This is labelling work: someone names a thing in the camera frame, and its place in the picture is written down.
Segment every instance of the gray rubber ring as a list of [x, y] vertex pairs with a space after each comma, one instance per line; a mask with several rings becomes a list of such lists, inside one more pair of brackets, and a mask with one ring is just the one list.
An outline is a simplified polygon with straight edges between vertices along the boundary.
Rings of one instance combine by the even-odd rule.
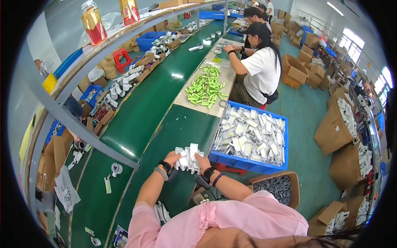
[[225, 107], [227, 106], [227, 101], [225, 101], [225, 100], [220, 100], [220, 101], [219, 101], [219, 106], [221, 106], [222, 108], [225, 108]]

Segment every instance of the pink shirt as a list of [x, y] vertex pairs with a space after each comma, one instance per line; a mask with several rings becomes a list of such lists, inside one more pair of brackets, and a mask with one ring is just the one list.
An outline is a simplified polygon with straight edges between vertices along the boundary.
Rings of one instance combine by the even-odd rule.
[[267, 191], [242, 202], [212, 201], [171, 218], [162, 227], [154, 209], [138, 202], [132, 211], [125, 248], [195, 247], [209, 227], [237, 227], [256, 238], [306, 236], [308, 223], [296, 210], [279, 203]]

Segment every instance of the bracelet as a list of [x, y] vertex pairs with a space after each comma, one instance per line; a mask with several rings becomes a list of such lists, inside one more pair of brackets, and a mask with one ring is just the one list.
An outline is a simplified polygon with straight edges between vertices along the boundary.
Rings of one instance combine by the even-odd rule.
[[216, 182], [218, 182], [219, 178], [221, 178], [221, 176], [224, 176], [224, 175], [225, 175], [225, 174], [223, 174], [223, 173], [219, 174], [219, 175], [215, 178], [214, 182], [212, 183], [212, 186], [215, 187]]

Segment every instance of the red plastic stool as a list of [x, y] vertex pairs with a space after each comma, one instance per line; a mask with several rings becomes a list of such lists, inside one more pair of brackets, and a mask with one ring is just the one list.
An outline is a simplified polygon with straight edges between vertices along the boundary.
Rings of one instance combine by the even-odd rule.
[[265, 103], [264, 105], [262, 105], [261, 107], [259, 107], [260, 110], [265, 110], [267, 103]]
[[227, 165], [224, 165], [222, 163], [215, 163], [215, 168], [217, 171], [229, 171], [229, 172], [238, 172], [240, 175], [245, 175], [247, 173], [246, 170], [243, 169], [235, 169], [235, 168], [227, 168]]
[[[127, 60], [123, 64], [120, 63], [119, 57], [120, 56], [125, 57]], [[129, 57], [127, 50], [124, 48], [121, 48], [113, 53], [113, 58], [114, 62], [116, 63], [117, 70], [119, 71], [120, 74], [123, 74], [124, 68], [132, 63], [132, 59]]]
[[190, 16], [190, 11], [188, 11], [188, 12], [185, 12], [184, 14], [183, 14], [183, 18], [184, 19], [187, 19], [187, 18], [190, 18], [191, 16]]

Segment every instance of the ceiling light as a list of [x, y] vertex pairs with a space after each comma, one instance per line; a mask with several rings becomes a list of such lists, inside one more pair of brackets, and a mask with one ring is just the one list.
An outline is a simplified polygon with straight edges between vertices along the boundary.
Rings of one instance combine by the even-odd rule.
[[327, 4], [331, 6], [334, 10], [336, 10], [339, 14], [341, 14], [341, 16], [343, 16], [342, 12], [340, 12], [339, 9], [337, 9], [334, 5], [332, 5], [330, 2], [327, 2]]

